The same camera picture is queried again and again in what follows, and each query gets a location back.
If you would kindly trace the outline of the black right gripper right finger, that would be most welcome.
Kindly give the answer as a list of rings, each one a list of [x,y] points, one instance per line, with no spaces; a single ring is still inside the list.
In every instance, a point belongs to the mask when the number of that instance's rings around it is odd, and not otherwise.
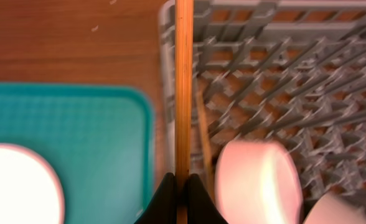
[[[197,174],[187,180],[187,218],[188,224],[227,224]]]

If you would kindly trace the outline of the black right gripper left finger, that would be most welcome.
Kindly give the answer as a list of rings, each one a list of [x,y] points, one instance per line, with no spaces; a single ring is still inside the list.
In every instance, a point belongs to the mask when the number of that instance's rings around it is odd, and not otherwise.
[[[176,180],[174,174],[168,172],[135,224],[176,224],[176,215]]]

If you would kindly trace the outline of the pink bowl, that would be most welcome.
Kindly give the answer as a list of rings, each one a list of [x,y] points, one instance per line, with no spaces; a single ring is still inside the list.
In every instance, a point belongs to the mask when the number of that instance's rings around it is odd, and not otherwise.
[[[228,223],[298,223],[303,196],[288,151],[277,142],[230,141],[217,161],[215,203]]]

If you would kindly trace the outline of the wooden chopstick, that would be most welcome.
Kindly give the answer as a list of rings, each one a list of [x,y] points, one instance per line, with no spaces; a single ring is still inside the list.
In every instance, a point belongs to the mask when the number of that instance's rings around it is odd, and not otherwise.
[[[199,134],[200,134],[200,142],[202,145],[207,192],[209,193],[210,198],[214,202],[215,195],[214,195],[214,173],[212,165],[212,149],[210,147],[204,101],[202,97],[202,92],[200,90],[195,94],[195,100],[197,106]]]
[[[192,118],[193,0],[177,0],[175,41],[175,157],[177,181],[177,221],[185,224],[185,182],[190,170],[190,129]]]

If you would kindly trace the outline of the grey bowl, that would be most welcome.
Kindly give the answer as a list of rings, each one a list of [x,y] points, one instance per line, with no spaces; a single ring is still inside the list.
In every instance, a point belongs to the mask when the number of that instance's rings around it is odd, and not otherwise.
[[[328,192],[303,203],[303,224],[366,224],[366,191]]]

